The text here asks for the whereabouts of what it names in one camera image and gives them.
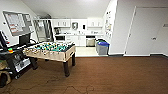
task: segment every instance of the blue bin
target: blue bin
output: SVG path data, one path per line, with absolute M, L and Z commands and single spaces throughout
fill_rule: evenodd
M 109 45 L 107 42 L 97 42 L 96 51 L 98 55 L 108 55 Z

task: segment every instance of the kitchen counter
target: kitchen counter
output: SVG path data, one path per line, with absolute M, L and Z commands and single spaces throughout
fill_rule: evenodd
M 58 34 L 55 36 L 103 36 L 103 34 Z

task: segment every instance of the foosball table leg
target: foosball table leg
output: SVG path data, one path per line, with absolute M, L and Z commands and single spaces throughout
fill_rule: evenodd
M 75 66 L 75 53 L 72 55 L 72 66 Z
M 33 70 L 37 69 L 38 66 L 37 66 L 37 62 L 36 62 L 35 58 L 34 57 L 29 57 L 29 59 L 30 59 L 30 62 L 32 64 Z
M 70 75 L 70 73 L 69 73 L 69 68 L 68 68 L 68 61 L 63 62 L 63 65 L 64 65 L 64 73 L 65 73 L 65 76 L 68 77 L 68 76 Z

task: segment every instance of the stainless steel refrigerator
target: stainless steel refrigerator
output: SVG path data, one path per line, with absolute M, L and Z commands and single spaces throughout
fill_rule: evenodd
M 34 20 L 38 42 L 53 42 L 51 21 L 46 19 Z

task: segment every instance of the wooden floor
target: wooden floor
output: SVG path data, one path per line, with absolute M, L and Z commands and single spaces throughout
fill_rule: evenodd
M 0 88 L 0 94 L 168 94 L 164 57 L 77 57 L 65 77 L 61 62 L 38 60 L 37 70 Z

